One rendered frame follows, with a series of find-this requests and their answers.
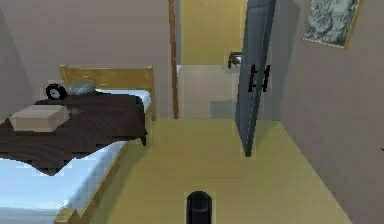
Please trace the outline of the dark brown blanket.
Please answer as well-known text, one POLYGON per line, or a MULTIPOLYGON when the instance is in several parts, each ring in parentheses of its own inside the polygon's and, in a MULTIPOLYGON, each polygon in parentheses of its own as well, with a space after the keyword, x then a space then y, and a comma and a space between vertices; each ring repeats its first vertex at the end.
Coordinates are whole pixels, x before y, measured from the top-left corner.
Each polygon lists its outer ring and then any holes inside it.
POLYGON ((144 103, 134 95, 68 96, 40 100, 38 105, 61 105, 73 114, 50 133, 16 131, 0 124, 0 158, 21 161, 53 176, 74 158, 83 158, 116 141, 145 139, 144 103))

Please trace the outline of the black round alarm clock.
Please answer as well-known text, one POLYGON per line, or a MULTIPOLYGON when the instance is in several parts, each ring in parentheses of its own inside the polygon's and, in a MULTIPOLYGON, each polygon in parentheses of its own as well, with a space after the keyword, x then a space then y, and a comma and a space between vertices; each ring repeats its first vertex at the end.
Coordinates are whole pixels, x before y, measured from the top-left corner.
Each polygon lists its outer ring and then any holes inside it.
POLYGON ((46 95, 50 100, 63 100, 67 96, 67 91, 60 84, 49 84, 46 87, 46 95))

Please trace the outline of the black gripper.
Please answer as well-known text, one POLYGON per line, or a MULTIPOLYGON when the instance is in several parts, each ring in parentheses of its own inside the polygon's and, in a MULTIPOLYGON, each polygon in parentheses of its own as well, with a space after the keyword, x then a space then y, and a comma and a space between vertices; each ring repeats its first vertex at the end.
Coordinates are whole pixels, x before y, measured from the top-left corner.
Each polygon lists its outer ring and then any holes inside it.
POLYGON ((186 224, 212 224, 212 198, 204 191, 194 191, 187 197, 186 224))

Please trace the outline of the grey green pillow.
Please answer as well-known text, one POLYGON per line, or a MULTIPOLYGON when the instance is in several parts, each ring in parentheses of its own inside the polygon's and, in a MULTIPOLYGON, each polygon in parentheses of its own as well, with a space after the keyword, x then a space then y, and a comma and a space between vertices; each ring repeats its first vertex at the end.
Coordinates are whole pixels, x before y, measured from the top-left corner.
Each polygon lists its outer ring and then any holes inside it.
POLYGON ((79 95, 85 95, 85 94, 94 92, 95 89, 96 89, 96 85, 92 82, 77 82, 69 85, 66 88, 66 91, 71 96, 75 96, 75 95, 79 96, 79 95))

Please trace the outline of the framed grey green picture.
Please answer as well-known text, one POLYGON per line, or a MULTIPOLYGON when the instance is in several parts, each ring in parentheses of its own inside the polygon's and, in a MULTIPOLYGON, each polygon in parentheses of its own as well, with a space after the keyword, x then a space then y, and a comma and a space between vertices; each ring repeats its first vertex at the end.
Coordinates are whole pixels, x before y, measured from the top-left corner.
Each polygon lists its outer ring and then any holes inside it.
POLYGON ((311 0, 303 40, 347 50, 364 0, 311 0))

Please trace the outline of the grey blue room door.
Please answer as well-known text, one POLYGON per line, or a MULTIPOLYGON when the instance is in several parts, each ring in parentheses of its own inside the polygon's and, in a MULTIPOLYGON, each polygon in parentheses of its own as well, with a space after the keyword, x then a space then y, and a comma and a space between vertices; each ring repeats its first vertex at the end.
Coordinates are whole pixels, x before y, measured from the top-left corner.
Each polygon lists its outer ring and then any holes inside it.
POLYGON ((264 78, 269 73, 268 48, 276 0, 248 0, 235 122, 246 157, 251 156, 264 78))

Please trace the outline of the wooden bed with white mattress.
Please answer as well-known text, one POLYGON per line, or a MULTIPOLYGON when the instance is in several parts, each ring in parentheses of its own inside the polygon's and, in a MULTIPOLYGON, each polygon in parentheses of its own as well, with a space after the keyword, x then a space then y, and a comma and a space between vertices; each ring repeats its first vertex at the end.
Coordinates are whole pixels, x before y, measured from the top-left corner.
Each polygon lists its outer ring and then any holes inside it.
POLYGON ((83 158, 74 158, 53 176, 31 165, 0 158, 0 224, 89 224, 129 146, 146 145, 156 119, 153 69, 60 68, 65 89, 92 82, 85 95, 134 95, 144 103, 145 139, 116 141, 83 158))

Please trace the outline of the beige box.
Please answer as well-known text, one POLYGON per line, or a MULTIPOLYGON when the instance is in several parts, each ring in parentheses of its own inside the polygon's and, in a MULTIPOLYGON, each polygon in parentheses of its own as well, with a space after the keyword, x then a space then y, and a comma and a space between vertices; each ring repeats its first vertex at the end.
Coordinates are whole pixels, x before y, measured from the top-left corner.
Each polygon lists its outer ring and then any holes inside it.
POLYGON ((61 105, 31 105, 9 117, 15 131, 53 132, 69 119, 61 105))

